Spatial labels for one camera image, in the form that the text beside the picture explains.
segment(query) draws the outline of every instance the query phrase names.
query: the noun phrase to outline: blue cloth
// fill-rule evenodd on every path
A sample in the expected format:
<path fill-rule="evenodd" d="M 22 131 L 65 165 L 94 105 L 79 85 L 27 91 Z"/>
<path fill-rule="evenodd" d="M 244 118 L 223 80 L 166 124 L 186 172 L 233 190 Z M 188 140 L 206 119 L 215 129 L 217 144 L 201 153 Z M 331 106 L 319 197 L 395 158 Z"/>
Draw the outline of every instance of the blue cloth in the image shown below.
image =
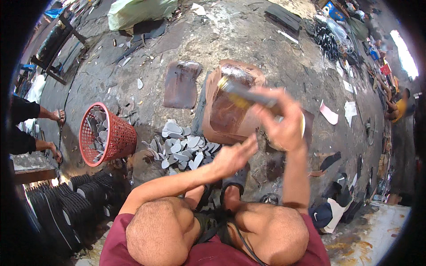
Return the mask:
<path fill-rule="evenodd" d="M 64 10 L 64 8 L 50 9 L 50 10 L 45 11 L 44 13 L 51 18 L 57 18 L 57 17 L 59 17 L 59 15 L 62 13 L 63 10 Z"/>

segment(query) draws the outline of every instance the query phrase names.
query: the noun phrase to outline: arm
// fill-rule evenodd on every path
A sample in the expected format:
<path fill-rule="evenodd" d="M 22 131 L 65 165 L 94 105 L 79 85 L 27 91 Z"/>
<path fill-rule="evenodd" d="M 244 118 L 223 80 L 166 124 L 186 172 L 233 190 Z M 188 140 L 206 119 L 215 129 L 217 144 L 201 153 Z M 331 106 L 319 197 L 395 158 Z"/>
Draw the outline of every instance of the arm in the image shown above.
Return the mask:
<path fill-rule="evenodd" d="M 220 179 L 220 173 L 214 171 L 213 165 L 207 164 L 194 171 L 187 171 L 176 175 L 163 176 L 148 181 L 133 189 L 127 197 L 119 214 L 135 214 L 138 208 L 149 201 L 162 197 L 173 197 L 194 189 L 200 185 Z"/>
<path fill-rule="evenodd" d="M 394 111 L 398 109 L 398 106 L 395 103 L 391 103 L 388 100 L 386 100 L 386 103 L 388 104 L 390 109 L 392 109 Z"/>
<path fill-rule="evenodd" d="M 376 78 L 377 78 L 377 81 L 379 81 L 379 83 L 382 86 L 382 88 L 386 91 L 386 94 L 388 96 L 388 101 L 390 101 L 392 99 L 391 89 L 389 89 L 389 87 L 386 86 L 386 84 L 382 81 L 381 77 L 376 76 Z"/>
<path fill-rule="evenodd" d="M 308 213 L 311 188 L 309 185 L 307 165 L 307 147 L 302 139 L 300 106 L 283 90 L 257 88 L 258 93 L 266 97 L 277 98 L 283 112 L 283 120 L 277 123 L 272 113 L 256 105 L 256 112 L 262 121 L 269 139 L 275 146 L 287 151 L 287 163 L 282 185 L 282 203 L 302 214 Z"/>
<path fill-rule="evenodd" d="M 133 189 L 124 202 L 119 214 L 135 214 L 138 208 L 147 202 L 163 197 L 174 197 L 198 186 L 214 183 L 235 174 L 245 166 L 248 159 L 257 152 L 257 139 L 253 134 L 243 144 L 222 147 L 213 162 L 196 170 L 176 175 L 163 176 L 148 181 Z"/>

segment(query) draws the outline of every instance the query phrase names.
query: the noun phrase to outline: hand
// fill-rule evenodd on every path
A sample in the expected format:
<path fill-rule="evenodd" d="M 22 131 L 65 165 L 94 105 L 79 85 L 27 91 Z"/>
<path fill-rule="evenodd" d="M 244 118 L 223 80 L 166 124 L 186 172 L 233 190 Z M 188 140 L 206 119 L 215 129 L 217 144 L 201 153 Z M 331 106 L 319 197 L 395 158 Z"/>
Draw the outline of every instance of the hand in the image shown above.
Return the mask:
<path fill-rule="evenodd" d="M 293 151 L 306 146 L 302 139 L 302 111 L 300 105 L 295 102 L 282 88 L 270 90 L 265 87 L 256 87 L 254 93 L 266 97 L 276 98 L 282 111 L 283 120 L 278 123 L 274 115 L 260 104 L 253 106 L 254 111 L 261 120 L 268 134 L 269 140 L 286 151 Z"/>
<path fill-rule="evenodd" d="M 242 169 L 257 149 L 256 134 L 249 136 L 242 144 L 224 146 L 212 162 L 213 169 L 221 178 L 227 178 Z"/>

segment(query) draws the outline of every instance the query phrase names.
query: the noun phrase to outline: yellow shirt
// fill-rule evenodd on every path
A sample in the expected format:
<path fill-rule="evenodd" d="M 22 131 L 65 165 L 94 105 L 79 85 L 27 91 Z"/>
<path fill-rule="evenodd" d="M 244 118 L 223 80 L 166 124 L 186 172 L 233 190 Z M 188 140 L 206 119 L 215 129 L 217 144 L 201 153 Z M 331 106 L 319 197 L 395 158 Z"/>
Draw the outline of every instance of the yellow shirt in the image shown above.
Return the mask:
<path fill-rule="evenodd" d="M 396 105 L 400 113 L 397 118 L 392 120 L 392 123 L 395 123 L 396 121 L 398 121 L 405 114 L 405 111 L 407 110 L 407 103 L 403 101 L 402 99 L 397 101 Z"/>

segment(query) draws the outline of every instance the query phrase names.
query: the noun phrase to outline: black shorts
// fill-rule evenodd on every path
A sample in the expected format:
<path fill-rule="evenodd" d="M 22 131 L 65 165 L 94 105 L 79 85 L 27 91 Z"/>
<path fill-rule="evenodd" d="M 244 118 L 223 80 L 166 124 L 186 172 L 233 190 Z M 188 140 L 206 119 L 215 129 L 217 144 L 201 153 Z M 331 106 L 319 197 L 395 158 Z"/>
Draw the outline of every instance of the black shorts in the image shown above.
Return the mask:
<path fill-rule="evenodd" d="M 31 118 L 37 118 L 40 114 L 40 105 L 36 102 L 30 103 L 24 98 L 12 96 L 12 105 L 10 108 L 11 132 L 8 141 L 9 153 L 11 154 L 30 154 L 36 150 L 35 139 L 33 136 L 20 131 L 17 124 Z"/>

